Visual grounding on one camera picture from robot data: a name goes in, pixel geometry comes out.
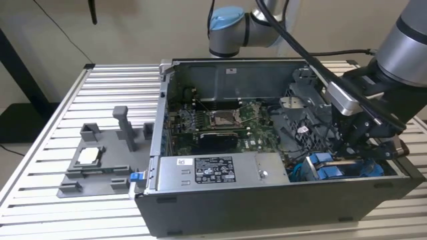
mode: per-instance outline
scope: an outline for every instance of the sticker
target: sticker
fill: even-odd
[[[236,170],[230,156],[196,157],[193,168],[197,184],[236,182]]]
[[[236,74],[237,68],[225,68],[225,74]]]
[[[308,127],[305,127],[305,126],[301,126],[297,130],[296,130],[296,132],[299,133],[299,134],[304,134],[304,133],[307,133],[308,132]]]
[[[176,159],[176,165],[193,165],[192,158],[178,158]]]

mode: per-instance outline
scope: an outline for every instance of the metal slotted platform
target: metal slotted platform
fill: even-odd
[[[336,75],[355,68],[345,61],[323,63]],[[117,129],[110,116],[117,105],[128,106],[133,127],[152,122],[158,87],[158,65],[96,65],[81,72],[0,192],[0,239],[153,239],[126,194],[57,198],[56,193],[80,142],[82,123],[96,122],[101,129]],[[400,138],[411,151],[408,159],[427,177],[427,126],[417,118],[409,121]],[[424,239],[427,182],[403,199],[380,204],[360,222],[204,236],[212,240],[267,238]]]

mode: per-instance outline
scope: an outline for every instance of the black cable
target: black cable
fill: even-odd
[[[287,11],[288,11],[288,5],[289,5],[289,0],[285,0],[284,5],[283,5],[283,10],[281,10],[281,20],[283,20],[283,28],[285,31],[287,29]]]
[[[206,38],[208,39],[209,39],[209,34],[210,34],[210,18],[212,18],[212,13],[213,13],[213,6],[214,6],[214,0],[212,0],[210,8],[208,10],[208,15],[206,15]]]
[[[380,117],[381,120],[388,122],[399,132],[401,132],[405,129],[405,124],[395,118],[389,112],[387,112],[384,109],[381,109],[376,104],[373,104],[361,94],[357,88],[344,81],[340,77],[337,77],[329,69],[321,64],[319,59],[316,59],[313,56],[309,55],[304,47],[300,45],[300,43],[296,41],[296,39],[292,37],[292,35],[284,30],[283,26],[272,16],[269,10],[267,9],[267,6],[264,4],[264,1],[255,0],[259,10],[261,11],[268,23],[273,27],[273,29],[277,31],[279,35],[283,37],[288,45],[292,47],[295,52],[304,58],[307,63],[312,65],[312,67],[319,71],[320,75],[323,75],[327,82],[333,82],[353,98],[359,101],[361,109],[365,111],[365,113],[376,118]]]
[[[336,56],[344,54],[365,54],[375,55],[375,52],[371,49],[351,49],[343,51],[328,51],[328,52],[311,52],[309,55],[313,57],[324,57],[324,56]]]
[[[6,147],[5,146],[2,146],[1,144],[0,144],[0,148],[2,148],[5,151],[8,151],[8,152],[10,152],[10,153],[13,153],[13,154],[17,154],[17,155],[20,155],[20,156],[25,156],[24,154],[21,154],[21,153],[18,153],[17,151],[12,151],[10,149],[6,149]]]
[[[74,48],[80,51],[80,53],[85,56],[86,60],[90,62],[90,64],[93,63],[90,58],[88,57],[88,55],[82,52],[82,50],[77,47],[77,45],[73,43],[72,39],[69,38],[69,36],[66,35],[66,33],[64,32],[64,30],[61,29],[60,25],[56,23],[56,21],[53,20],[53,18],[49,16],[49,14],[46,13],[46,11],[44,10],[44,8],[40,6],[40,4],[37,3],[36,0],[32,0],[34,2],[34,4],[37,4],[38,8],[41,9],[41,11],[44,12],[44,14],[46,15],[46,17],[52,20],[53,24],[56,25],[56,27],[58,28],[58,30],[61,31],[61,33],[65,35],[68,41],[70,42],[70,44],[74,46]]]

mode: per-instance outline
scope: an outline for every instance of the open computer chassis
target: open computer chassis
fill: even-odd
[[[357,221],[424,180],[405,157],[335,156],[333,106],[304,60],[174,59],[160,68],[134,195],[153,236]]]

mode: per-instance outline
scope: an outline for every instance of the warning label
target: warning label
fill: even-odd
[[[230,156],[196,157],[193,167],[197,184],[233,183],[236,181],[236,170]]]

